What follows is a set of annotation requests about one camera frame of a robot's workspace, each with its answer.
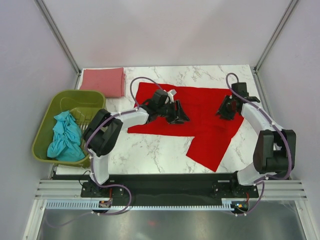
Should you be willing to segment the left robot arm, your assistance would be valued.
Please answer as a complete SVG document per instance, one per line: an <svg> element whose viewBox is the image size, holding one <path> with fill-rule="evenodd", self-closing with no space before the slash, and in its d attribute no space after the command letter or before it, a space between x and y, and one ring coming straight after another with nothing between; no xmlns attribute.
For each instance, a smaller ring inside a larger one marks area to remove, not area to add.
<svg viewBox="0 0 320 240"><path fill-rule="evenodd" d="M107 182L109 174L109 153L114 149L122 130L142 126L164 118L169 124L184 124L190 119L179 100L175 100L174 89L158 89L153 96L136 107L121 111L109 112L100 109L83 133L84 149L90 159L90 178L94 181L92 191L99 197L110 191Z"/></svg>

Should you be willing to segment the red t shirt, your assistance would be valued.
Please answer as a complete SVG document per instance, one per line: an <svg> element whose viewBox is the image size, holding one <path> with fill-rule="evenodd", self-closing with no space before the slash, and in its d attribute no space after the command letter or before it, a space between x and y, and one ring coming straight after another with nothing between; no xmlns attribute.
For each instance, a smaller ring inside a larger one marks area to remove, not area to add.
<svg viewBox="0 0 320 240"><path fill-rule="evenodd" d="M244 120L239 115L232 120L225 120L216 114L231 91L170 84L161 84L161 87L166 91L176 90L174 97L180 101L190 121L184 124L169 124L159 117L146 125L130 127L128 133L192 137L187 157L214 172L217 171L232 138Z"/></svg>

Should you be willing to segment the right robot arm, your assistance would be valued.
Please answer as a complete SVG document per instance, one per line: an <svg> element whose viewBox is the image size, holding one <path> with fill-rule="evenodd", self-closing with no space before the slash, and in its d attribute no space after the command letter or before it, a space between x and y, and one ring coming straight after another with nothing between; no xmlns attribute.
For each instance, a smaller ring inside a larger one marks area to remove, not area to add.
<svg viewBox="0 0 320 240"><path fill-rule="evenodd" d="M263 109L256 96L250 96L244 82L229 84L227 95L217 111L222 120L234 121L242 116L255 130L258 138L252 162L235 171L229 179L229 191L235 197L242 196L247 186L263 180L287 180L295 166L296 133L277 124Z"/></svg>

